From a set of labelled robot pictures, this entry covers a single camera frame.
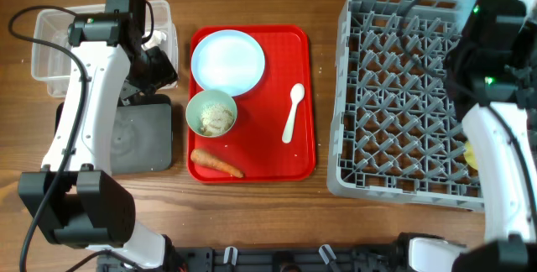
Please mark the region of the white paper tissue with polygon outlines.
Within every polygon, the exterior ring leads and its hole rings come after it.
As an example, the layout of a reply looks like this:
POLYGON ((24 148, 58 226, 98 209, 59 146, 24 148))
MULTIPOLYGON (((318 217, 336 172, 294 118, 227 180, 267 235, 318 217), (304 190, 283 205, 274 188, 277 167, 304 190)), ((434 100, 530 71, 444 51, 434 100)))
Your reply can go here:
POLYGON ((142 47, 144 50, 149 50, 155 46, 160 46, 166 40, 167 34, 164 31, 155 30, 149 41, 142 44, 142 47))

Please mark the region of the white plastic spoon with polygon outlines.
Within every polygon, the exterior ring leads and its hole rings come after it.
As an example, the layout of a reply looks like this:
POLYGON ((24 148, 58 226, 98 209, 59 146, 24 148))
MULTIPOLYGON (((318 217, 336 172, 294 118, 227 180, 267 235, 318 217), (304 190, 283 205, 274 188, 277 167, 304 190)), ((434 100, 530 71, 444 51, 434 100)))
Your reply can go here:
POLYGON ((293 137, 294 132, 294 126, 295 126, 295 118, 297 113, 297 108, 299 103, 304 99, 305 96, 305 88, 301 83, 296 83, 290 91, 290 100, 291 100, 291 107, 289 110, 289 115, 287 117, 284 131, 282 133, 282 142, 285 144, 289 144, 293 137))

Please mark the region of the yellow plastic cup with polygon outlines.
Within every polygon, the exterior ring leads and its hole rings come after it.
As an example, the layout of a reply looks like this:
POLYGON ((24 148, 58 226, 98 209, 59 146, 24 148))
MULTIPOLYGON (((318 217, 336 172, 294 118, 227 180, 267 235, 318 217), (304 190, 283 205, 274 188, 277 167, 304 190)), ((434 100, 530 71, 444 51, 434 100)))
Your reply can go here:
POLYGON ((478 170, 477 159, 473 152, 473 147, 469 141, 466 141, 464 144, 465 151, 463 153, 464 159, 467 164, 474 170, 478 170))

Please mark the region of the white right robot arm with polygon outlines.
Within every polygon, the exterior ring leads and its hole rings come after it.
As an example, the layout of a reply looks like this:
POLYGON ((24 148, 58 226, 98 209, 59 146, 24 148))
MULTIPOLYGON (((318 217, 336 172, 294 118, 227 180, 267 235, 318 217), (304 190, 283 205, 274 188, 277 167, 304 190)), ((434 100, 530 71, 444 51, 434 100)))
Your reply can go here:
POLYGON ((536 0, 459 0, 457 46, 443 84, 472 146, 485 205, 480 247, 408 243, 415 271, 533 271, 536 168, 527 129, 536 105, 536 0))

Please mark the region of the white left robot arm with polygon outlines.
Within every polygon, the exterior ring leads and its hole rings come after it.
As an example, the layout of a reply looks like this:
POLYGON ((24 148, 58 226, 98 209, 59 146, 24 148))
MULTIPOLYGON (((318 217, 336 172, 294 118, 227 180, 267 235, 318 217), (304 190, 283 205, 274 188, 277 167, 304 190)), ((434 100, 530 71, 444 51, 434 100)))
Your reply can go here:
POLYGON ((106 0, 100 13, 76 13, 62 52, 70 81, 55 137, 18 195, 51 244, 88 248, 133 271, 185 271, 171 239, 136 219, 133 196, 110 174, 112 129, 120 102, 151 97, 178 75, 158 47, 147 48, 154 12, 147 0, 106 0))

